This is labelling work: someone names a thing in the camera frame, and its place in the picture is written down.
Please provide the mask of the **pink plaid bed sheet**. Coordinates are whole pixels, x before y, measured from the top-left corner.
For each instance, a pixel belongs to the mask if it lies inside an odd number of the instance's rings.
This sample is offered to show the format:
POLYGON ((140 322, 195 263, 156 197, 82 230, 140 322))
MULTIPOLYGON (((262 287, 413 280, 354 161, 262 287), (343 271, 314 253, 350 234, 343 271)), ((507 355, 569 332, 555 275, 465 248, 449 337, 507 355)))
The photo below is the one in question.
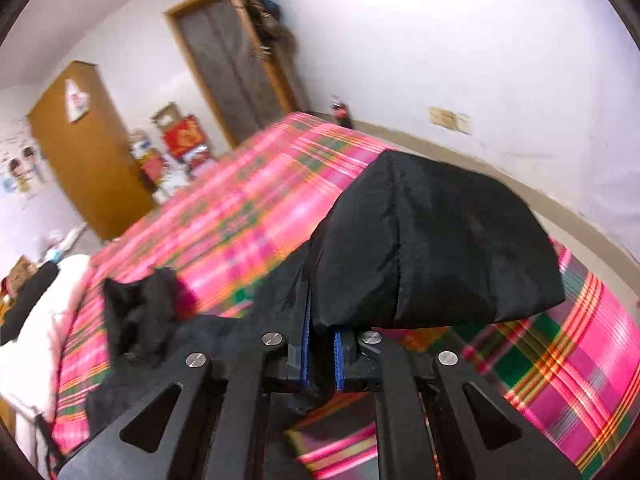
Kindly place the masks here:
MULTIPOLYGON (((181 314, 246 315, 259 279, 309 237, 382 148, 365 134, 288 115, 94 255, 58 367, 52 434, 61 451, 87 440, 86 399, 108 369, 106 278, 133 282, 169 266, 188 285, 181 314)), ((411 350, 459 352, 591 479, 639 449, 639 331, 574 252, 556 253, 559 307, 528 321, 414 330, 399 340, 411 350)))

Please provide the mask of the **black puffer jacket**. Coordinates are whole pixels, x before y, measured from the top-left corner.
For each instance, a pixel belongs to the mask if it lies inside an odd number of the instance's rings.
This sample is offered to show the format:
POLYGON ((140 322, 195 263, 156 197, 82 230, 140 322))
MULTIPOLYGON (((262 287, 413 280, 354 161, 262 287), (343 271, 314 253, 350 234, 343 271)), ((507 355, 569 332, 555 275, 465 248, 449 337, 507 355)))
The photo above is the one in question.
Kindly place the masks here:
POLYGON ((318 336, 529 318, 562 304, 546 231, 501 182, 384 151, 311 236, 265 275, 245 318, 178 317, 192 292, 171 269, 102 285, 110 368, 86 400, 97 434, 170 362, 203 352, 231 370, 252 339, 308 326, 318 336))

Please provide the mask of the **black pillow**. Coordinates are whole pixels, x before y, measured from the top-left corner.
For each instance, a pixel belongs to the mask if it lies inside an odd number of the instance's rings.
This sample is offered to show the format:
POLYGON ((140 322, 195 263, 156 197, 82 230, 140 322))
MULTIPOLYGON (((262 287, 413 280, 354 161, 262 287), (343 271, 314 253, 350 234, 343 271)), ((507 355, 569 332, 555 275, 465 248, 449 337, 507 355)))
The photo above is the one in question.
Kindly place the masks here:
POLYGON ((48 261, 25 282, 17 294, 14 306, 9 308, 4 317, 1 326, 1 344, 6 344, 18 337, 29 313, 57 276, 58 265, 48 261))

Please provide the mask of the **brown teddy bear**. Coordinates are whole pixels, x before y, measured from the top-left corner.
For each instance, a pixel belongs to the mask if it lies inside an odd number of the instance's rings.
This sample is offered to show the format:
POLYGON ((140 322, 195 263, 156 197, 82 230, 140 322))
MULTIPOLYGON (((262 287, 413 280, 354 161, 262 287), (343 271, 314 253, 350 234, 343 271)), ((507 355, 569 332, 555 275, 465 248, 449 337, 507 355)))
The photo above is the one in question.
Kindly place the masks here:
POLYGON ((9 274, 2 280, 2 295, 15 298, 25 283, 37 272, 37 267, 27 258, 21 256, 17 263, 9 270, 9 274))

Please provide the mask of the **red gift box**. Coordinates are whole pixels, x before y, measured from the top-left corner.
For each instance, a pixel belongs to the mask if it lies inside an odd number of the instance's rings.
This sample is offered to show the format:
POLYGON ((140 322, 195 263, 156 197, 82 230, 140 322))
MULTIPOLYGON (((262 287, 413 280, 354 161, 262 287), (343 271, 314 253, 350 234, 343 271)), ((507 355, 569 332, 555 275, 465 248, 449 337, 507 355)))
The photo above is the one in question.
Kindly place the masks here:
POLYGON ((188 115, 181 118, 162 135, 167 151, 174 159, 181 160, 186 153, 207 143, 198 118, 188 115))

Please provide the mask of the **wooden wardrobe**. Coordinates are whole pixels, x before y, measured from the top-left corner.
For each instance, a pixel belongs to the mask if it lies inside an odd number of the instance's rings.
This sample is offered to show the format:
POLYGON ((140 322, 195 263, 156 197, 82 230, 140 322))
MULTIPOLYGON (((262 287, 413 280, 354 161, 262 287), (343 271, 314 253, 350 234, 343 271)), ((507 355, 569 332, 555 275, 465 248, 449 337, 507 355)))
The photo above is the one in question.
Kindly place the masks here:
POLYGON ((150 186, 129 149, 129 136, 98 66, 74 61, 28 113, 32 135, 58 183, 101 240, 111 240, 154 209, 150 186), (66 112, 71 81, 89 95, 88 110, 74 122, 66 112))

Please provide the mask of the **cartoon couple wall sticker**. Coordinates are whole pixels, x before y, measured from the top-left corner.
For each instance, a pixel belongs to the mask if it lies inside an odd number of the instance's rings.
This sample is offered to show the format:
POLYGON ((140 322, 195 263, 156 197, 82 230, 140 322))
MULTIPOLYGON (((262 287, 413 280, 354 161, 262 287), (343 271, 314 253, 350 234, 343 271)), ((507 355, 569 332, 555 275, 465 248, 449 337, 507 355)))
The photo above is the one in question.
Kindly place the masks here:
POLYGON ((35 139, 26 130, 1 139, 1 195, 25 210, 49 185, 49 170, 35 139))

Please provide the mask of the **hanging bag on door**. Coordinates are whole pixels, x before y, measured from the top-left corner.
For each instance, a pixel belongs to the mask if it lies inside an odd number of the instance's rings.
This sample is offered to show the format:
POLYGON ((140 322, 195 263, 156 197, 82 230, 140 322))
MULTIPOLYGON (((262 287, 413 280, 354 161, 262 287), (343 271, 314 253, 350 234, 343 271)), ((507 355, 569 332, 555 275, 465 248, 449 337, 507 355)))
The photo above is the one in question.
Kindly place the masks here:
POLYGON ((293 33, 281 23, 281 8, 272 0, 243 0, 245 11, 257 34, 257 53, 262 58, 281 49, 286 55, 296 53, 297 42, 293 33))

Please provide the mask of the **cola bottle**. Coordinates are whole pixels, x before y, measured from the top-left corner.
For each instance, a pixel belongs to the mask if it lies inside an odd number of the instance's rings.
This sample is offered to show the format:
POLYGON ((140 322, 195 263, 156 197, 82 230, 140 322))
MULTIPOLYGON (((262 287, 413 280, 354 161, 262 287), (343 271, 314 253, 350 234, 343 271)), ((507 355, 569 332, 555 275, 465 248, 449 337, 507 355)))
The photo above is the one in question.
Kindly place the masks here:
POLYGON ((332 112, 337 125, 343 128, 354 128, 349 108, 338 96, 332 96, 332 112))

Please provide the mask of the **wooden door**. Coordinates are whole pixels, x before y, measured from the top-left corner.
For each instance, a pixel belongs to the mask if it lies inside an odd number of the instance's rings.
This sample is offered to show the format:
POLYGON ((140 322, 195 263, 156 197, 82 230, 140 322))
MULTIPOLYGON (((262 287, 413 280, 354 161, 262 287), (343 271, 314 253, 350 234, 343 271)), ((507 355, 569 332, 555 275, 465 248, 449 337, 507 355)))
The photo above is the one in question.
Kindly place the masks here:
POLYGON ((233 0, 186 0, 165 18, 230 145, 302 108, 277 45, 258 44, 250 14, 233 0))

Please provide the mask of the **brown cardboard box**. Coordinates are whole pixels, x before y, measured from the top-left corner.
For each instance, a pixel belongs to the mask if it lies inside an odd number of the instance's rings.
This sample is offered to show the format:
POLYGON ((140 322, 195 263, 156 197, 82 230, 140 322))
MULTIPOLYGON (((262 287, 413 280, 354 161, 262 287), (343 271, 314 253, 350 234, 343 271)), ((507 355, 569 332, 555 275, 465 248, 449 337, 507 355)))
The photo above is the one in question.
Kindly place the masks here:
POLYGON ((175 102, 169 102, 151 116, 150 121, 162 131, 172 128, 182 118, 179 107, 175 102))

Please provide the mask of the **white plastic bag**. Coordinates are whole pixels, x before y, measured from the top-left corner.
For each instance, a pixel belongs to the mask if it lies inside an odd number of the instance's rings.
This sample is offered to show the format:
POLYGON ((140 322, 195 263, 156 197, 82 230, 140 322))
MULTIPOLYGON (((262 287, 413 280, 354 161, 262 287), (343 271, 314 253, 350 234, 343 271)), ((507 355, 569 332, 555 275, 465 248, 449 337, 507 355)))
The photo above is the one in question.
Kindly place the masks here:
POLYGON ((89 111, 90 96, 73 79, 65 81, 65 110, 69 122, 77 122, 89 111))

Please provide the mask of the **stacked red snack boxes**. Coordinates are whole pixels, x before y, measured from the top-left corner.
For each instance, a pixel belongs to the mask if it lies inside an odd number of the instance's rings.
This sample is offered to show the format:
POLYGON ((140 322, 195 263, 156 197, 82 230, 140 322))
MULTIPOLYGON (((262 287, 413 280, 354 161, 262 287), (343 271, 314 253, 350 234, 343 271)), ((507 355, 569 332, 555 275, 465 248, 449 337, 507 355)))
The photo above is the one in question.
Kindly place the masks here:
POLYGON ((161 188, 166 177, 167 162, 146 132, 142 129, 132 130, 129 135, 129 147, 142 174, 156 188, 161 188))

